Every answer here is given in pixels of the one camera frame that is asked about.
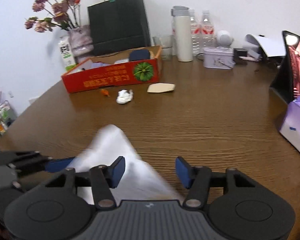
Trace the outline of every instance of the beige sponge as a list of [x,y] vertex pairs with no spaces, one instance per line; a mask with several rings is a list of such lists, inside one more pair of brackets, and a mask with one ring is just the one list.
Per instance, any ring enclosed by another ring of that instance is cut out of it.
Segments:
[[173,91],[175,84],[157,83],[148,87],[148,93],[164,93]]

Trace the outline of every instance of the computer monitor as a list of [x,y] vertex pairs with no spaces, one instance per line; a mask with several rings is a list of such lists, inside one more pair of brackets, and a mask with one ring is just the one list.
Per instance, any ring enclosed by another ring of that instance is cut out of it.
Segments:
[[293,98],[300,96],[300,36],[284,31],[286,57],[292,69]]
[[286,57],[270,88],[286,103],[300,96],[300,36],[283,31]]

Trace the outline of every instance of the wooden table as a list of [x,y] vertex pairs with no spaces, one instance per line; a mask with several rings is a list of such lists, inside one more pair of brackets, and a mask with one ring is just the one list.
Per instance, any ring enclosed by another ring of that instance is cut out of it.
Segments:
[[[268,90],[275,73],[256,63],[215,70],[174,58],[162,72],[163,82],[176,84],[173,93],[148,94],[147,84],[127,86],[134,99],[126,105],[115,102],[122,87],[109,88],[110,98],[99,90],[69,95],[59,82],[16,120],[0,148],[76,156],[98,129],[115,124],[143,160],[184,195],[174,171],[177,156],[213,171],[237,167],[293,206],[296,223],[289,239],[300,240],[300,154],[274,127],[286,107]],[[41,172],[23,183],[48,176]],[[212,190],[211,199],[218,194]]]

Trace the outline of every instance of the green pumpkin print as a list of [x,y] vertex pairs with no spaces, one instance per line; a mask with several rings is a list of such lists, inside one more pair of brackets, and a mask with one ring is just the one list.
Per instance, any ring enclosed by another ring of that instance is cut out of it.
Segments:
[[139,81],[149,81],[154,75],[153,66],[148,62],[141,62],[134,67],[133,74]]

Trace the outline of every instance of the blue gripper pad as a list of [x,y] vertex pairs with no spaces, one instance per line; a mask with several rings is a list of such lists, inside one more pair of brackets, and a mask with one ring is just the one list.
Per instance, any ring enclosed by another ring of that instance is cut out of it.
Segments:
[[191,188],[192,179],[189,176],[189,170],[179,157],[176,158],[176,174],[185,188]]
[[73,159],[74,157],[52,160],[45,165],[45,171],[51,173],[62,171],[72,162]]
[[112,188],[116,188],[124,174],[124,171],[126,169],[126,161],[124,158],[122,158],[119,163],[116,164],[116,166],[112,170]]

